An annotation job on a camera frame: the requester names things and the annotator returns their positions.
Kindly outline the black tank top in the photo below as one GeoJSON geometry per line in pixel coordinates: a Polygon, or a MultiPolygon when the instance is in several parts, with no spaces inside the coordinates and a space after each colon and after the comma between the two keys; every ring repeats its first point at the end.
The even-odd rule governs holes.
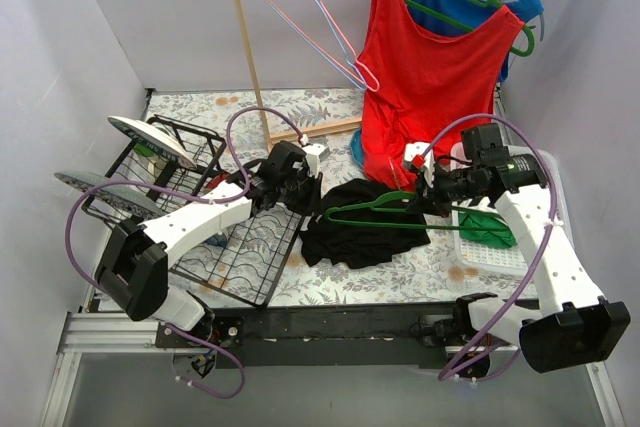
{"type": "MultiPolygon", "coordinates": [[[[321,201],[321,210],[373,201],[389,191],[384,184],[353,179],[330,189],[321,201]]],[[[299,238],[301,254],[308,265],[328,260],[333,265],[344,263],[351,269],[387,263],[395,255],[431,243],[423,229],[343,225],[326,220],[322,214],[309,220],[299,238]]]]}

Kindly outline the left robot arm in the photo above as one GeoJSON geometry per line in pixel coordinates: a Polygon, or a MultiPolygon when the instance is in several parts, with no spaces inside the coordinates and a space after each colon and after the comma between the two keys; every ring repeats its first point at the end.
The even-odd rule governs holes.
{"type": "Polygon", "coordinates": [[[193,347],[213,333],[206,306],[169,283],[169,269],[206,239],[257,214],[284,205],[300,216],[317,211],[321,198],[322,144],[281,141],[254,174],[236,173],[210,193],[169,214],[138,224],[125,219],[111,233],[95,280],[132,321],[150,318],[178,327],[193,347]]]}

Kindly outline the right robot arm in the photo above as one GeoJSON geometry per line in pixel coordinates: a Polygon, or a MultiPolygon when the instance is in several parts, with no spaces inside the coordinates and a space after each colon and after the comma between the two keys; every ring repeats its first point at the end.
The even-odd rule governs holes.
{"type": "Polygon", "coordinates": [[[491,336],[519,349],[538,373],[604,361],[630,324],[621,302],[610,302],[591,280],[557,216],[558,195],[541,156],[514,155],[499,127],[487,123],[461,133],[458,169],[437,165],[429,143],[410,143],[404,166],[417,173],[415,211],[448,214],[459,203],[486,198],[516,240],[529,267],[522,283],[533,284],[535,310],[507,300],[471,294],[456,300],[452,330],[464,344],[491,336]]]}

